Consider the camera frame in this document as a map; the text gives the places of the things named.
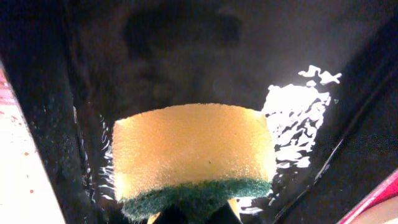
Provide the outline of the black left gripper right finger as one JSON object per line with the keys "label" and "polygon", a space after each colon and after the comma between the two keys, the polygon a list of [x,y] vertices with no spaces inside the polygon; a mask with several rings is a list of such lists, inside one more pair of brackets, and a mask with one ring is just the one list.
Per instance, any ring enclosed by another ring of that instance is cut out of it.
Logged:
{"label": "black left gripper right finger", "polygon": [[240,211],[240,208],[239,208],[239,205],[238,205],[238,199],[237,199],[237,198],[229,199],[229,200],[228,200],[228,205],[229,205],[229,207],[231,208],[231,210],[232,210],[234,216],[235,216],[239,221],[241,221],[240,212],[239,212],[239,211]]}

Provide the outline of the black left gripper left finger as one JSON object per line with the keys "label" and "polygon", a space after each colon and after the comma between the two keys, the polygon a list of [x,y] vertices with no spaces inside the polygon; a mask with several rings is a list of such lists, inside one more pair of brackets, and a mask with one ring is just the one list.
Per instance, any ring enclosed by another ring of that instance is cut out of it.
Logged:
{"label": "black left gripper left finger", "polygon": [[148,219],[147,219],[147,224],[154,224],[154,222],[156,221],[156,219],[158,219],[158,217],[160,216],[160,212],[151,215]]}

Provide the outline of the yellow green sponge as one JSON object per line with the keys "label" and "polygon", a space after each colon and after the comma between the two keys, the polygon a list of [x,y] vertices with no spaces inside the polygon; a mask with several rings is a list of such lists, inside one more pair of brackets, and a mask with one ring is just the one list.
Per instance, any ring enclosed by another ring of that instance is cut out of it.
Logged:
{"label": "yellow green sponge", "polygon": [[230,200],[263,197],[276,155],[266,117],[216,103],[169,106],[117,120],[116,200],[131,220],[175,207],[203,223]]}

